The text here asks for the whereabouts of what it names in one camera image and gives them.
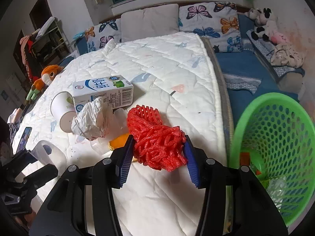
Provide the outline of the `person's left hand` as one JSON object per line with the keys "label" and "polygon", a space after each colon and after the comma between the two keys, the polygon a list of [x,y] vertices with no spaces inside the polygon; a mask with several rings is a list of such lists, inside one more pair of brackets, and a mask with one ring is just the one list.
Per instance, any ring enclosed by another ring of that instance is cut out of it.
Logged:
{"label": "person's left hand", "polygon": [[32,213],[25,214],[25,215],[17,215],[13,216],[13,219],[23,228],[26,230],[30,229],[32,226],[32,223],[36,217],[37,213],[36,211],[32,210]]}

